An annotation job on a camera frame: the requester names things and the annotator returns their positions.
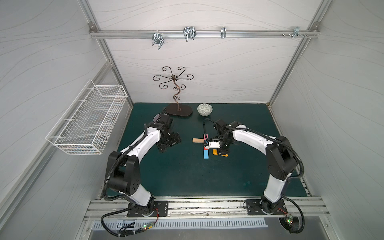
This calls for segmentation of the yellow block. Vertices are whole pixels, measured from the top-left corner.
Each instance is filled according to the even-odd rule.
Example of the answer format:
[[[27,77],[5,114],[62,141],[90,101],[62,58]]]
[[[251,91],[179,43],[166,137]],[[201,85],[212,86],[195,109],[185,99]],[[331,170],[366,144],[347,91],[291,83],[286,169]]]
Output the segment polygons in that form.
[[[218,149],[213,149],[213,155],[222,156],[222,157],[228,157],[229,156],[228,154],[224,154],[224,153],[219,152]]]

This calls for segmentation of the blue block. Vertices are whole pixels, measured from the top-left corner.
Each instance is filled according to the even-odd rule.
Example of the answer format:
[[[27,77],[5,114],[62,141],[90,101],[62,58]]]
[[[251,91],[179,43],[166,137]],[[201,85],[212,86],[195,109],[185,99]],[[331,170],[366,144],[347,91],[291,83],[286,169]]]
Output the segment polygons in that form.
[[[205,160],[209,159],[209,150],[204,150],[204,159]]]

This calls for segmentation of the natural wood block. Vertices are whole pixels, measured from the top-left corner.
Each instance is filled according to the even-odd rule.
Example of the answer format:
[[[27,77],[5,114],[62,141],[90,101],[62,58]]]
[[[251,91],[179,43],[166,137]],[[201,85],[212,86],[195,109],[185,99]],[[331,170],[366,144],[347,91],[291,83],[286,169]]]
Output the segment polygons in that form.
[[[204,139],[197,139],[197,138],[193,138],[193,143],[199,143],[199,144],[203,144],[204,143]]]

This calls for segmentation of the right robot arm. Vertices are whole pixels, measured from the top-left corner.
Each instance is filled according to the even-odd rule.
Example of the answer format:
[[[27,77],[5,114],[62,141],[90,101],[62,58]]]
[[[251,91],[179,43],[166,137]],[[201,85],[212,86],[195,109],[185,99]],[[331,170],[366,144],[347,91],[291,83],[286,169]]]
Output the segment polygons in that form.
[[[288,138],[278,138],[252,130],[239,122],[226,124],[223,120],[204,119],[204,147],[213,149],[219,156],[229,155],[232,144],[244,143],[266,156],[269,179],[261,197],[260,206],[271,215],[284,196],[286,183],[300,179],[305,168]]]

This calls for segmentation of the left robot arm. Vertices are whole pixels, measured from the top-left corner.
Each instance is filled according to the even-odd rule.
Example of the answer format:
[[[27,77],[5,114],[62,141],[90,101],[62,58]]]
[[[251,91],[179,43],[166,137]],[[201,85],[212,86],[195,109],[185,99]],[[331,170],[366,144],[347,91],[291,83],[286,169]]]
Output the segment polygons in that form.
[[[140,163],[152,146],[156,145],[159,152],[164,153],[182,141],[178,133],[171,132],[172,123],[169,115],[161,113],[154,122],[144,125],[144,132],[131,145],[110,153],[103,185],[105,201],[122,198],[143,216],[153,213],[155,198],[141,184]]]

